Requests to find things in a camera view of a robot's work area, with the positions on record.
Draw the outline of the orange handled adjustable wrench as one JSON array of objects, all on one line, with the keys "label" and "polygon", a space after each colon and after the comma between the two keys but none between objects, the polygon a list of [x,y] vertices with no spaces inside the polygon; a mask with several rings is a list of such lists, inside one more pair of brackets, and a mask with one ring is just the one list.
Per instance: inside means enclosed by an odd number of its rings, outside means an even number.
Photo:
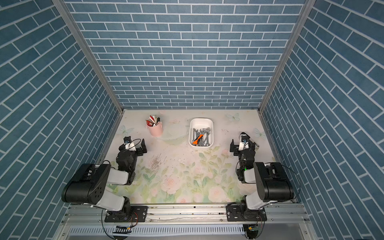
[{"label": "orange handled adjustable wrench", "polygon": [[203,147],[204,146],[204,135],[199,135],[193,142],[193,146]]}]

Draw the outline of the white storage box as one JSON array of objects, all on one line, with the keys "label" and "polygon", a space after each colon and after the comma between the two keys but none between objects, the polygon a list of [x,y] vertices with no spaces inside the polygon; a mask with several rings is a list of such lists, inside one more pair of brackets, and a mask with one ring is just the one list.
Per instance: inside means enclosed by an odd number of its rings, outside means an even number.
[{"label": "white storage box", "polygon": [[[204,135],[204,146],[193,146],[192,142],[199,136]],[[211,119],[194,118],[190,122],[189,144],[194,149],[208,149],[214,143],[214,124]]]}]

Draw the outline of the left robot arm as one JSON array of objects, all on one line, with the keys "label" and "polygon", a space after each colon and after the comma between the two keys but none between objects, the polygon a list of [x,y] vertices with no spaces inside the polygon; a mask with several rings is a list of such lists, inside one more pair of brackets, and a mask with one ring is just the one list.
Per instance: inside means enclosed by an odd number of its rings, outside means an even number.
[{"label": "left robot arm", "polygon": [[138,157],[147,153],[144,139],[124,137],[116,157],[118,168],[110,163],[82,164],[62,191],[62,201],[70,204],[87,204],[107,210],[110,215],[124,218],[132,215],[130,200],[117,196],[107,189],[107,185],[129,186],[135,178]]}]

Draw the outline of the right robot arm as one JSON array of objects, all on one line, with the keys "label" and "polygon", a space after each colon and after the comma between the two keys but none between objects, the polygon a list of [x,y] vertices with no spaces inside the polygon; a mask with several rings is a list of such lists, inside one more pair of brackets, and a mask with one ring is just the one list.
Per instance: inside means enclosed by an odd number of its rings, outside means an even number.
[{"label": "right robot arm", "polygon": [[259,148],[251,137],[242,132],[239,144],[230,144],[230,152],[238,157],[236,175],[242,184],[255,184],[256,191],[245,195],[241,206],[245,210],[258,211],[265,206],[295,198],[294,188],[280,163],[263,163],[256,161],[256,150]]}]

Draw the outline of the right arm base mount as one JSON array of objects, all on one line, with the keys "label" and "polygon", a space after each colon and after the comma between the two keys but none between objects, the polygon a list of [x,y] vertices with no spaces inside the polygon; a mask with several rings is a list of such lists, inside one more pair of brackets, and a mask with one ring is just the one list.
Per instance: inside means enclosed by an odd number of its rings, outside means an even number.
[{"label": "right arm base mount", "polygon": [[228,222],[264,222],[267,220],[264,210],[250,210],[245,205],[228,204],[226,213]]}]

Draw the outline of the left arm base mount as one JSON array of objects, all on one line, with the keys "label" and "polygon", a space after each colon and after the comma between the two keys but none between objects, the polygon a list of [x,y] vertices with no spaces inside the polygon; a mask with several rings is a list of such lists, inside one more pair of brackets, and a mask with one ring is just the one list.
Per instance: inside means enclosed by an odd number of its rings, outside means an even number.
[{"label": "left arm base mount", "polygon": [[127,223],[145,222],[148,213],[148,206],[123,207],[121,211],[107,211],[106,223]]}]

